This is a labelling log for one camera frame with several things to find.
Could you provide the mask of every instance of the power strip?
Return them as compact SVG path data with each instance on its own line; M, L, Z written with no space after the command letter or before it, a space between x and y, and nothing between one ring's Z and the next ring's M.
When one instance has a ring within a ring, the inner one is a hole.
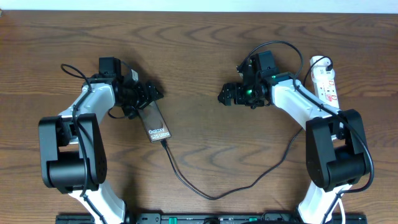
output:
M314 56L310 60L312 65L323 56ZM324 58L312 67L311 79L315 89L315 95L324 103L339 108L336 85L335 70L326 71L326 67L330 65L330 60Z

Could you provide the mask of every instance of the black bracket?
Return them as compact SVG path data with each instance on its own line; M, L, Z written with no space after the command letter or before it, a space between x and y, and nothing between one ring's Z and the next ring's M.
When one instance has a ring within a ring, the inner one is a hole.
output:
M88 158L88 189L97 190L106 178L106 157L100 128L95 114L79 115L78 124ZM42 118L39 122L40 159L42 178L48 188L57 188L67 194L81 189L85 182L85 167L79 151L60 152L76 138L72 118L61 116Z
M361 115L355 110L339 113L366 144ZM306 161L308 173L316 186L326 192L343 184L356 184L370 172L370 161L362 145L348 128L341 128L337 118L315 118L306 123ZM345 139L334 147L331 136Z

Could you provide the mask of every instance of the wood grain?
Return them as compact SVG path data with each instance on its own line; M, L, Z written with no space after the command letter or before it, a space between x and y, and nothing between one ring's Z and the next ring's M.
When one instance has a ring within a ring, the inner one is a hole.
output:
M65 75L61 63L92 74L98 57L110 55L132 64L165 93L159 107L173 134L170 148L192 183L210 195L250 184L280 159L299 126L277 108L225 107L216 97L224 83L239 81L235 66L247 53L274 39L296 45L306 62L316 54L333 59L341 108L361 113L376 166L372 187L345 195L345 209L364 212L369 223L397 223L397 29L396 15L4 12L0 223L53 223L56 214L85 212L76 200L44 186L37 124L80 94L81 80ZM296 71L293 50L268 49L281 71ZM304 134L287 160L253 189L211 202L176 179L164 150L149 143L141 121L105 118L100 128L114 191L146 210L293 210L310 182Z

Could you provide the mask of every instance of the white background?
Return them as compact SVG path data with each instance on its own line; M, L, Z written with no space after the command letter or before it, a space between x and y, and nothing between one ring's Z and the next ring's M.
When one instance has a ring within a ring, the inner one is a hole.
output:
M3 10L398 13L398 0L0 0Z

